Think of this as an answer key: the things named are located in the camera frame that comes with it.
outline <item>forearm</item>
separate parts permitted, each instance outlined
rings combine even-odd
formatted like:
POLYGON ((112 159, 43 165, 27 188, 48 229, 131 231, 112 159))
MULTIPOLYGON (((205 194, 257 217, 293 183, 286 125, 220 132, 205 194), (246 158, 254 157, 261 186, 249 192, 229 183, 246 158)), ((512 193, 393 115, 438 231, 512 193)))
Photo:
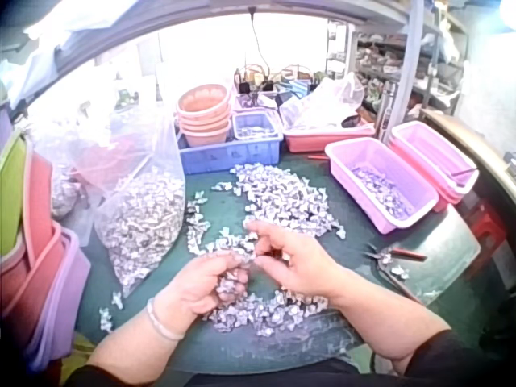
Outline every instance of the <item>forearm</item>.
POLYGON ((375 353, 394 362, 404 372, 412 354, 435 334, 450 329, 424 306, 341 268, 335 275, 332 298, 375 353))
MULTIPOLYGON (((191 316, 181 313, 179 306, 169 301, 162 291, 156 296, 154 309, 160 321, 173 321, 169 330, 184 333, 192 323, 191 316), (175 318, 165 318, 169 310, 175 318)), ((142 310, 120 328, 109 334, 89 358, 88 364, 103 368, 128 384, 148 383, 163 372, 177 341, 162 336, 152 325, 146 310, 142 310)))

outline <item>purple plastic bin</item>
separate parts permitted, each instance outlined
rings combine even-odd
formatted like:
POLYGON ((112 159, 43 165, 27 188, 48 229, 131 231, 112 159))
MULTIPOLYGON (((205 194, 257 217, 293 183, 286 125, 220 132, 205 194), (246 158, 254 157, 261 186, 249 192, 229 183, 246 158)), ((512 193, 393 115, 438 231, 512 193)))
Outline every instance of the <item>purple plastic bin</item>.
POLYGON ((377 139, 347 139, 326 146, 331 173, 356 200, 378 231, 387 234, 395 228, 407 228, 416 223, 437 203, 435 189, 400 156, 377 139), (365 188, 351 171, 365 166, 383 173, 396 184, 400 194, 414 211, 405 218, 394 218, 365 188))
POLYGON ((478 170, 457 177, 451 175, 475 169, 475 163, 439 133, 424 123, 413 121, 393 128, 392 134, 396 148, 439 190, 459 200, 471 191, 478 170))
POLYGON ((33 372, 43 371, 50 360, 67 356, 72 349, 73 328, 91 263, 79 248, 73 231, 62 229, 65 257, 44 304, 38 326, 25 349, 33 372))

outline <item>red plastic stool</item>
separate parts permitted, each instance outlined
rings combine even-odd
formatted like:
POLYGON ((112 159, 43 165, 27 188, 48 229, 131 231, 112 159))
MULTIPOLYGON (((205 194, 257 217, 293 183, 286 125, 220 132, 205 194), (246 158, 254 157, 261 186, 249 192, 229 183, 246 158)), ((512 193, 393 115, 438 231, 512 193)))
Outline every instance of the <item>red plastic stool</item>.
POLYGON ((464 220, 481 244, 480 254, 466 270, 466 278, 471 279, 489 262, 494 252, 506 240, 507 231, 494 208, 484 199, 471 209, 464 220))

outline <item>green mat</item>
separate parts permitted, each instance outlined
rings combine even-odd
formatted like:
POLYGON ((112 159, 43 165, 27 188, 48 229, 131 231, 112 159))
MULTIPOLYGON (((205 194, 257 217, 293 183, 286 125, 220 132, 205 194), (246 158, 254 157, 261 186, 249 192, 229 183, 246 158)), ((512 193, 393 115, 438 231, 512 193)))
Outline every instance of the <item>green mat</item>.
MULTIPOLYGON (((312 186, 327 188, 331 213, 345 226, 347 238, 341 240, 335 232, 331 232, 319 241, 338 262, 370 281, 389 287, 389 283, 372 266, 372 261, 360 253, 369 242, 379 248, 395 243, 428 256, 425 263, 403 263, 410 270, 407 286, 426 303, 442 293, 478 253, 477 241, 453 207, 440 214, 430 212, 409 230, 381 235, 331 176, 328 163, 288 154, 283 156, 279 166, 291 169, 300 177, 309 178, 312 186)), ((196 191, 204 190, 209 199, 201 208, 205 219, 212 224, 203 237, 203 243, 217 238, 223 227, 229 227, 231 233, 236 235, 243 233, 242 219, 247 199, 238 198, 231 192, 210 191, 210 187, 220 181, 235 181, 235 176, 223 172, 186 177, 187 198, 192 198, 196 191)), ((110 307, 114 326, 119 327, 142 310, 146 301, 193 256, 186 248, 184 227, 160 267, 125 300, 124 309, 117 310, 111 307, 111 297, 120 286, 106 249, 95 233, 84 252, 91 260, 92 268, 78 315, 77 330, 93 343, 98 343, 105 336, 105 332, 99 329, 98 308, 110 307)), ((276 288, 276 284, 262 273, 252 273, 251 291, 269 297, 276 288)), ((334 310, 311 316, 294 332, 279 332, 270 338, 257 337, 250 327, 221 334, 208 322, 198 322, 181 342, 169 367, 179 371, 217 374, 271 372, 341 356, 360 343, 360 338, 334 310)))

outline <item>white bracelet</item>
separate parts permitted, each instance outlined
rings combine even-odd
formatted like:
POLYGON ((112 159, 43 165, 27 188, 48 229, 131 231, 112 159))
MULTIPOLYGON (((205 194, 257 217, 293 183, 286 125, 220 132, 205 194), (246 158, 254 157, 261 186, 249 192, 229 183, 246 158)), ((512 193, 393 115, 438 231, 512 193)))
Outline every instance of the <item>white bracelet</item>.
POLYGON ((154 326, 154 329, 156 329, 160 335, 162 335, 163 337, 165 337, 168 340, 179 341, 179 340, 183 339, 185 337, 185 335, 178 335, 177 333, 171 332, 167 328, 165 328, 161 322, 159 322, 158 318, 154 314, 153 302, 154 302, 154 297, 148 299, 147 314, 148 314, 148 317, 152 321, 152 325, 154 326))

